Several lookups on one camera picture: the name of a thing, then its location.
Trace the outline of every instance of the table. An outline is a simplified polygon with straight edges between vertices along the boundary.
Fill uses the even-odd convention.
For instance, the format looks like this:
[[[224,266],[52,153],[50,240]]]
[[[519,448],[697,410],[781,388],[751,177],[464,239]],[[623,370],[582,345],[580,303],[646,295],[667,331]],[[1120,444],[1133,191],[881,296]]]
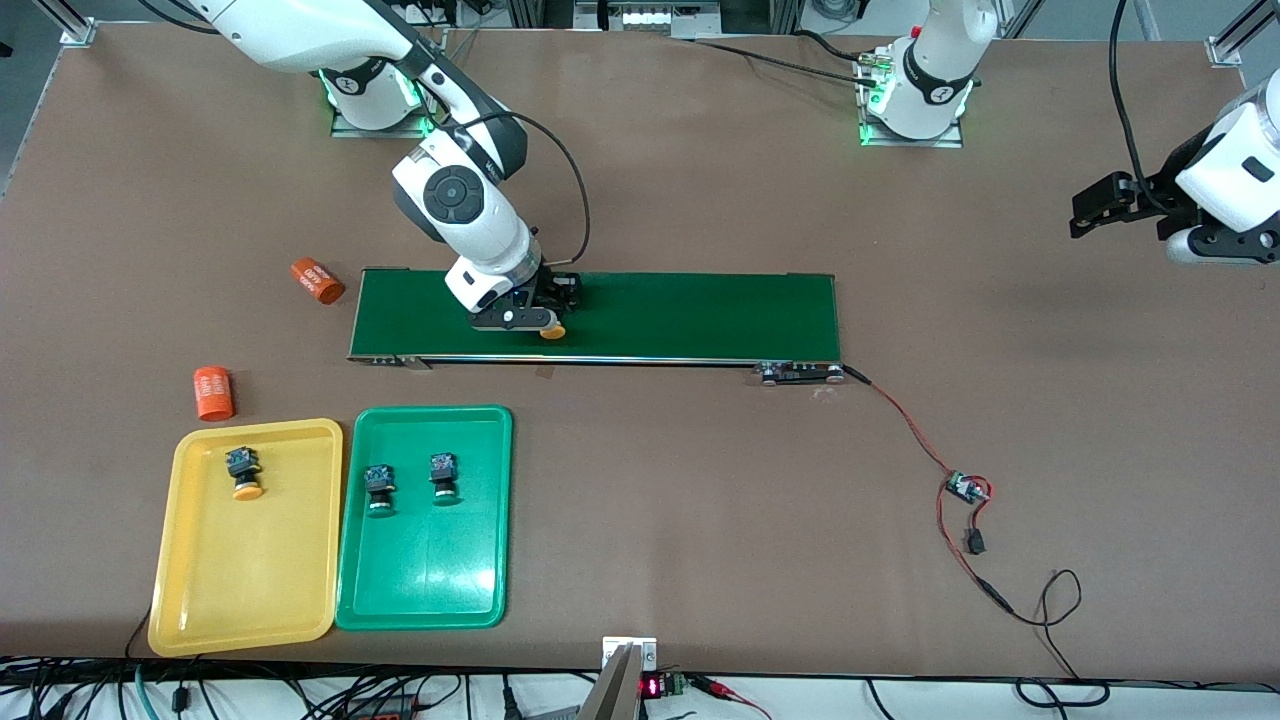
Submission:
[[[741,42],[838,69],[808,41]],[[1147,223],[1068,240],[1071,195],[1126,164],[1105,56],[995,44],[963,151],[859,147],[847,86],[643,33],[485,32],[462,64],[577,155],[581,269],[835,273],[847,360],[998,488],[978,571],[1023,612],[1052,569],[1080,574],[1055,633],[1080,673],[1275,680],[1280,281],[1174,266]],[[1198,45],[1121,64],[1151,167],[1239,90]],[[517,434],[495,629],[242,656],[590,667],[600,637],[652,634],[686,669],[1057,673],[950,557],[938,473],[867,387],[344,360],[355,288],[320,306],[291,261],[355,284],[452,255],[392,205],[411,142],[326,127],[314,79],[220,38],[108,26],[65,53],[0,204],[0,652],[123,651],[172,450],[200,427],[191,372],[223,364],[236,423],[349,433],[369,406],[497,402]],[[577,192],[530,145],[504,187],[559,256]]]

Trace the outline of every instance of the green conveyor belt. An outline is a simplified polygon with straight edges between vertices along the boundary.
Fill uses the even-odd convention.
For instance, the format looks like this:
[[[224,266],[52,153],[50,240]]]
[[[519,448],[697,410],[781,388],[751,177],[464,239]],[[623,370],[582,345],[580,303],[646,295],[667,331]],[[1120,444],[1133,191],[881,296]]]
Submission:
[[[557,341],[481,332],[440,270],[370,268],[352,360],[754,365],[838,363],[835,278],[692,273],[582,273],[581,302]]]

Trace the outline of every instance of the mounting plate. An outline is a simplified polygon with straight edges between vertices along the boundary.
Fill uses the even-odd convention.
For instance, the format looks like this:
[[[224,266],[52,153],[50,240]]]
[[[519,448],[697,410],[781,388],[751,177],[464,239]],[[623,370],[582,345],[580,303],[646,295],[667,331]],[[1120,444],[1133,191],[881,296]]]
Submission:
[[[613,653],[621,644],[640,646],[644,671],[654,673],[658,670],[658,638],[632,638],[626,635],[608,635],[604,638],[600,643],[600,667],[609,664],[609,659],[613,657]]]

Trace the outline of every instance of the orange cylinder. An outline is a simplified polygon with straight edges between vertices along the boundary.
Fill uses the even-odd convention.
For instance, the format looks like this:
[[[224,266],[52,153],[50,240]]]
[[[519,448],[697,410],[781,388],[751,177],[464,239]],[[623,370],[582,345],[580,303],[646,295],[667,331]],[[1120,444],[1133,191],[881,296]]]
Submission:
[[[311,297],[315,297],[325,305],[342,297],[342,293],[347,290],[338,281],[338,278],[329,274],[329,270],[324,269],[324,265],[316,263],[311,258],[300,258],[292,265],[289,265],[289,272],[293,273],[293,279],[298,281],[302,287],[307,288]]]
[[[206,423],[229,420],[236,415],[232,378],[227,368],[206,365],[196,370],[196,416]]]

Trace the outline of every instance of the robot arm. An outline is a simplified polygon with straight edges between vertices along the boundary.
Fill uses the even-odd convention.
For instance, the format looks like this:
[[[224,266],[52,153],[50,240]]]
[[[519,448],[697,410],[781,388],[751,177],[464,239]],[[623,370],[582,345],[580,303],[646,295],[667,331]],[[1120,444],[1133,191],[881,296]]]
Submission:
[[[445,282],[474,327],[559,327],[577,278],[547,268],[529,225],[498,191],[525,164],[525,128],[439,47],[380,0],[197,0],[197,9],[262,67],[320,72],[339,91],[340,78],[348,88],[398,79],[394,68],[434,95],[451,122],[396,165],[397,206],[458,254]]]
[[[867,110],[910,140],[941,136],[964,111],[973,73],[996,37],[991,0],[931,0],[919,33],[878,49],[892,59]]]
[[[1280,70],[1245,91],[1213,126],[1147,178],[1117,172],[1073,199],[1071,237],[1164,215],[1156,225],[1175,263],[1270,264],[1280,256]]]

